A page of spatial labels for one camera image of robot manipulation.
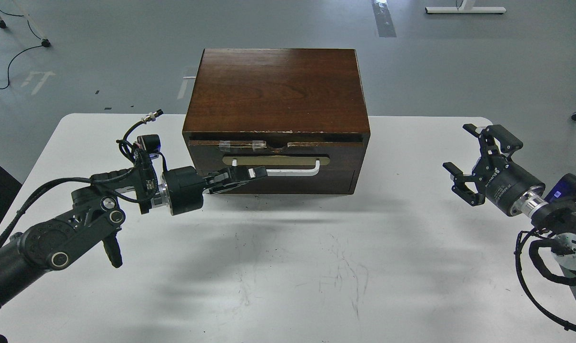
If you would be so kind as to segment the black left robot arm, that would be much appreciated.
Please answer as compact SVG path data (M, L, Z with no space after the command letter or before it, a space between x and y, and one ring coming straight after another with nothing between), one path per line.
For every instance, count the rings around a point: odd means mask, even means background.
M0 235L0 309L45 273L68 268L99 242L111 265L119 268L122 254L117 234L126 220L119 200L136 203L142 214L166 206L175 216L200 209L206 192L226 192L269 175L266 167L233 162L201 176L192 166L169 170L166 161L162 162L162 174L157 175L152 160L163 158L159 136L140 135L130 142L129 135L162 114L157 110L145 115L117 140L119 152L132 164L129 169L51 180L25 200ZM67 182L85 185L71 193L70 211L25 232L14 232L20 218L40 197Z

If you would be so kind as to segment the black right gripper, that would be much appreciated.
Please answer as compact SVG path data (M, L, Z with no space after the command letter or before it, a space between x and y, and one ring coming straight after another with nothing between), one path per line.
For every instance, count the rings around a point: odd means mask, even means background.
M442 164L453 180L453 193L471 206L488 199L508 217L519 213L532 217L546 204L541 198L546 186L511 161L523 142L499 124L477 127L467 123L463 128L478 139L480 158L472 174L464 174L452 162Z

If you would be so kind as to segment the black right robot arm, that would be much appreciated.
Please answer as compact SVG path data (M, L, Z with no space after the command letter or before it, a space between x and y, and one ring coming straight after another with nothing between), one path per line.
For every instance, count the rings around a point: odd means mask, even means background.
M576 325L544 308L533 296L522 271L525 248L532 265L543 278L556 284L576 287L576 176L565 174L549 194L545 184L523 169L512 155L523 147L502 125L475 126L464 130L479 143L480 157L470 174L451 162L443 163L453 180L451 190L470 206L492 202L503 214L527 216L532 229L519 232L515 243L515 271L531 303L551 321L567 331Z

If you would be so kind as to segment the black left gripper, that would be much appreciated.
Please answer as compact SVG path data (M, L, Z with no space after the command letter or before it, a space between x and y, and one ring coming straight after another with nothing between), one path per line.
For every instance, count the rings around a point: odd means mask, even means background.
M266 167L226 167L201 177L194 167L186 166L162 173L162 195L170 214L175 216L201 209L205 186L209 194L217 194L266 176Z

